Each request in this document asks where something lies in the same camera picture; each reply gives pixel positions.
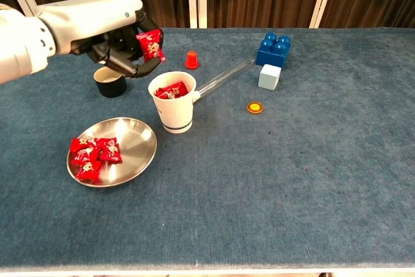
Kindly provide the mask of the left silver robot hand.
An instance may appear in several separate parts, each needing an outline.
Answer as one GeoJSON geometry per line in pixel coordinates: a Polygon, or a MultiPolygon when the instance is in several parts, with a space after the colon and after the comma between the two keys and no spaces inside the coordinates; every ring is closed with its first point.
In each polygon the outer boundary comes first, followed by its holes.
{"type": "Polygon", "coordinates": [[[142,0],[66,0],[39,5],[35,15],[50,30],[57,54],[88,54],[95,63],[133,78],[161,64],[158,56],[136,63],[144,55],[136,36],[158,28],[142,0]]]}

